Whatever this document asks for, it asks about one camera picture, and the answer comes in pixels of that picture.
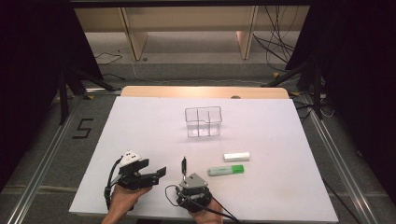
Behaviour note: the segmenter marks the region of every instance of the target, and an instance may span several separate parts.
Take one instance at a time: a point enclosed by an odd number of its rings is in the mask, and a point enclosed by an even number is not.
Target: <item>white table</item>
[[[221,135],[189,138],[185,108],[213,105],[221,107]],[[109,171],[128,149],[149,159],[142,174],[167,168],[160,184],[139,200],[130,216],[191,219],[164,194],[166,186],[181,181],[185,156],[188,174],[206,180],[213,195],[240,220],[338,221],[292,100],[118,97],[71,213],[106,214],[103,191]],[[224,153],[244,151],[250,152],[250,161],[223,161]],[[216,177],[206,173],[208,167],[228,164],[243,164],[245,172]],[[169,189],[168,195],[175,203],[174,191]]]

